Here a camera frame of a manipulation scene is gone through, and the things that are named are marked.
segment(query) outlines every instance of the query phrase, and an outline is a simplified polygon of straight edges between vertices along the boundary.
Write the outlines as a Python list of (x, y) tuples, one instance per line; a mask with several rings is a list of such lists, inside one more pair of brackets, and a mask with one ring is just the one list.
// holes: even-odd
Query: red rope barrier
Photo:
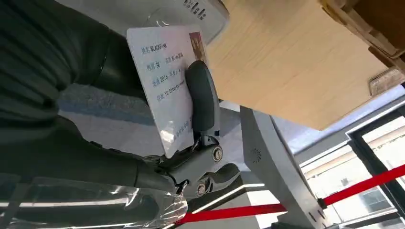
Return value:
[(323, 199), (324, 203), (328, 206), (334, 204), (338, 201), (346, 199), (347, 197), (354, 196), (358, 193), (371, 189), (372, 187), (382, 185), (387, 183), (388, 181), (394, 180), (398, 177), (402, 177), (405, 175), (405, 165), (402, 165), (397, 168), (393, 168), (389, 171), (383, 172), (378, 174), (370, 179), (364, 180), (360, 183), (352, 185), (347, 189), (334, 193), (326, 198)]
[[(326, 206), (334, 204), (338, 201), (366, 191), (372, 187), (382, 185), (388, 181), (394, 180), (398, 177), (405, 176), (405, 165), (393, 168), (389, 171), (376, 175), (370, 179), (364, 180), (353, 186), (348, 187), (342, 191), (334, 193), (323, 199)], [(267, 213), (283, 212), (286, 209), (281, 204), (267, 204), (258, 206), (246, 206), (238, 208), (227, 208), (220, 210), (201, 211), (198, 213), (187, 213), (186, 216), (177, 221), (176, 224), (183, 224), (189, 222), (198, 222), (214, 219), (228, 219), (234, 217), (254, 216)]]
[(234, 217), (254, 216), (267, 213), (287, 211), (281, 204), (267, 204), (259, 206), (246, 206), (239, 208), (228, 208), (211, 211), (201, 211), (194, 214), (186, 214), (184, 218), (176, 222), (183, 224), (189, 222), (206, 221), (213, 219), (228, 219)]

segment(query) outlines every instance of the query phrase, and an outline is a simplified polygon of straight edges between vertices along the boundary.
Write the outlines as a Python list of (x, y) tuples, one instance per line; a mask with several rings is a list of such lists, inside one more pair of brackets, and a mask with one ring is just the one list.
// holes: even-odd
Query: plastic wrap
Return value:
[(183, 196), (156, 189), (53, 178), (15, 190), (19, 185), (28, 188), (13, 200), (20, 203), (16, 209), (6, 209), (14, 212), (9, 229), (159, 228), (187, 212)]

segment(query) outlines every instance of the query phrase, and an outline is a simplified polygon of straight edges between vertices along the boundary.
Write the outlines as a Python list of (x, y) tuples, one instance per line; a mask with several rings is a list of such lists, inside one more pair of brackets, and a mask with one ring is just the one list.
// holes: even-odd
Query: white label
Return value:
[(196, 37), (201, 39), (198, 26), (127, 30), (132, 58), (167, 158), (194, 143), (192, 99), (184, 73), (196, 59), (206, 61), (202, 41)]

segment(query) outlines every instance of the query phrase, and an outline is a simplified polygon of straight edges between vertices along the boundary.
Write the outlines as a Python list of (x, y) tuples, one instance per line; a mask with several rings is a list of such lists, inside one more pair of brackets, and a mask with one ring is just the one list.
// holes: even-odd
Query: wooden shelf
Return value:
[(231, 23), (208, 47), (219, 97), (315, 129), (371, 99), (387, 68), (314, 0), (223, 0)]

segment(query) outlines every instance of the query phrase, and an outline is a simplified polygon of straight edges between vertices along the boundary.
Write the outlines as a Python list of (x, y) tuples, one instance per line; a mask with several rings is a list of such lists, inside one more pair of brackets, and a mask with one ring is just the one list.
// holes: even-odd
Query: window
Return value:
[[(375, 155), (392, 169), (405, 164), (405, 118), (400, 116), (362, 136)], [(405, 179), (397, 179), (405, 188)]]
[[(348, 145), (306, 165), (302, 171), (318, 198), (327, 197), (371, 177)], [(339, 224), (392, 206), (381, 189), (374, 187), (329, 206), (325, 214), (331, 222)], [(401, 220), (396, 224), (403, 226)]]

